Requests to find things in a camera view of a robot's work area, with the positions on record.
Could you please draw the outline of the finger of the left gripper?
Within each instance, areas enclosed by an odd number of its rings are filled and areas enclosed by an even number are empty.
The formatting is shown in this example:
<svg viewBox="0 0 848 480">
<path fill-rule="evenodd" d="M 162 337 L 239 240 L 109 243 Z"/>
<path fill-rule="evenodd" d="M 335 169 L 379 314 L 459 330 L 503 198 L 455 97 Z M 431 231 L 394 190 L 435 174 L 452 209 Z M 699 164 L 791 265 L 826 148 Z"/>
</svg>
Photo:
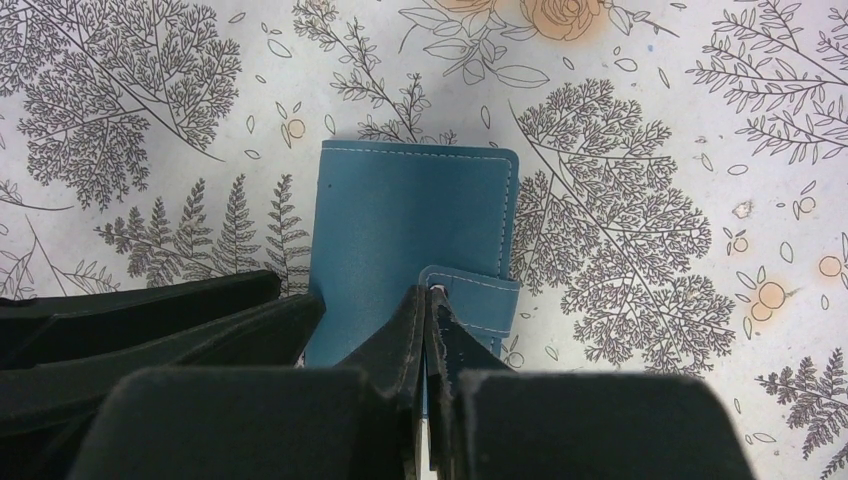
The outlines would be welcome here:
<svg viewBox="0 0 848 480">
<path fill-rule="evenodd" d="M 2 478 L 63 478 L 105 397 L 140 369 L 293 365 L 324 311 L 295 295 L 119 351 L 1 368 Z"/>
<path fill-rule="evenodd" d="M 82 359 L 188 330 L 278 298 L 281 280 L 254 271 L 112 293 L 1 301 L 1 368 Z"/>
</svg>

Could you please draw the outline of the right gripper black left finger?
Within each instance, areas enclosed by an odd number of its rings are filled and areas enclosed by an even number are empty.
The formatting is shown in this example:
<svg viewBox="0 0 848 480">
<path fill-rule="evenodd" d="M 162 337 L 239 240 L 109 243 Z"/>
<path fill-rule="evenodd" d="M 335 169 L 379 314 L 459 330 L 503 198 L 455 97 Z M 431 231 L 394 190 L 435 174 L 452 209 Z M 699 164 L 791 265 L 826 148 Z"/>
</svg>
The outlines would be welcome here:
<svg viewBox="0 0 848 480">
<path fill-rule="evenodd" d="M 73 479 L 412 479 L 426 291 L 331 368 L 158 367 L 120 380 Z"/>
</svg>

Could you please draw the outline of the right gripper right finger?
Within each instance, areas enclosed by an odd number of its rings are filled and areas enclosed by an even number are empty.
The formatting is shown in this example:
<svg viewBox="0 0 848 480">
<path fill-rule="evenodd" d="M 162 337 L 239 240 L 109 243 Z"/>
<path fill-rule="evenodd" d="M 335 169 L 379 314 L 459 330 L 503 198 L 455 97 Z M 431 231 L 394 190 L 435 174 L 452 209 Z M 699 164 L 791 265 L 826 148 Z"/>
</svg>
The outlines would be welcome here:
<svg viewBox="0 0 848 480">
<path fill-rule="evenodd" d="M 430 466 L 441 479 L 750 479 L 702 381 L 636 373 L 517 372 L 428 293 Z"/>
</svg>

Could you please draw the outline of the blue leather card holder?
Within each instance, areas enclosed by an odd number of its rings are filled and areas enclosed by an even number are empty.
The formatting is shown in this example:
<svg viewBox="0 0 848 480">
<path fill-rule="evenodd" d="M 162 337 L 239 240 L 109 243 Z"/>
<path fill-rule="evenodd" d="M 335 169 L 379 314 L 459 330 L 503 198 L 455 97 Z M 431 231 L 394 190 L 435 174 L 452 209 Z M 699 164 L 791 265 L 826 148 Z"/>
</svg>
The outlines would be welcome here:
<svg viewBox="0 0 848 480">
<path fill-rule="evenodd" d="M 340 362 L 413 285 L 445 287 L 459 322 L 499 353 L 520 292 L 509 266 L 518 179 L 508 149 L 325 141 L 309 289 L 326 310 L 306 364 Z"/>
</svg>

